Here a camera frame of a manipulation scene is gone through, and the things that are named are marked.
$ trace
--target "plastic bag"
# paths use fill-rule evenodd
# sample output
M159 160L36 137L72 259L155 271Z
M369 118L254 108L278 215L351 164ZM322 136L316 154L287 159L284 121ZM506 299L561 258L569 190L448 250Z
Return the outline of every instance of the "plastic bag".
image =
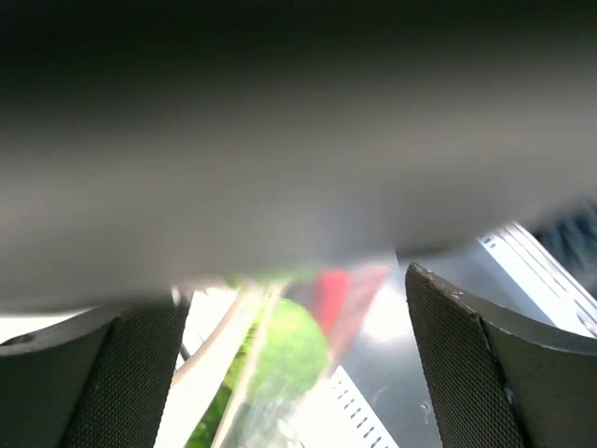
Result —
M199 434L200 424L187 447L209 446L209 437L214 448L299 446L293 415L339 364L387 274L382 266L361 266L273 283L203 417L205 423L220 416L215 436L205 425ZM192 444L200 439L203 445Z

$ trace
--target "blurry gray object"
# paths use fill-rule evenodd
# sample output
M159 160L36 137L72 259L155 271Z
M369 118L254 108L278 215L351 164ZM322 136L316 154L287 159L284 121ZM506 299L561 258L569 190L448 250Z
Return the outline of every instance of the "blurry gray object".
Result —
M587 11L223 3L3 30L0 309L438 250L595 187Z
M597 200L562 213L535 232L537 240L588 292L597 294Z

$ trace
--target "red pepper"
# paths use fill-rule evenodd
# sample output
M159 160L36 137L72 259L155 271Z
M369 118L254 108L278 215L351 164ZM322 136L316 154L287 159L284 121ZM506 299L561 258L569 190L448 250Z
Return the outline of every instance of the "red pepper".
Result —
M344 301L348 309L342 315L341 330L334 333L331 340L328 338L333 357L340 358L358 333L388 272L384 266L366 266L352 273L351 290Z
M350 283L351 276L341 270L327 271L317 277L312 315L326 337L338 322Z

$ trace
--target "white grill rack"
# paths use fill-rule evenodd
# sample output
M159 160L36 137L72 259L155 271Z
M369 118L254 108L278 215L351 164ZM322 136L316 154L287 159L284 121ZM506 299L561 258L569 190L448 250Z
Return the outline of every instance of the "white grill rack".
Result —
M298 413L293 424L305 448L398 448L342 367L308 397Z
M595 300L527 231L513 223L479 241L556 327L597 336Z

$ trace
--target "green vegetable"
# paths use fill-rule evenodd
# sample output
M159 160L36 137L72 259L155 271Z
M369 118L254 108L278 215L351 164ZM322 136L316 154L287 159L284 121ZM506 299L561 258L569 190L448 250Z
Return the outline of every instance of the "green vegetable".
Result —
M231 391L243 372L258 325L259 319L247 332L222 385L186 448L209 448L214 441ZM309 312L291 300L280 299L273 310L266 342L261 347L249 385L248 402L242 412L250 417L251 413L255 413L255 406L271 401L276 401L280 409L285 404L289 405L315 385L327 361L326 338Z
M245 340L246 352L253 338L251 332ZM235 362L243 360L235 359L232 364ZM319 325L301 305L281 299L273 310L247 399L253 403L297 399L315 385L327 362L327 340ZM233 374L242 370L231 367ZM235 384L238 376L229 379L232 383L228 386Z

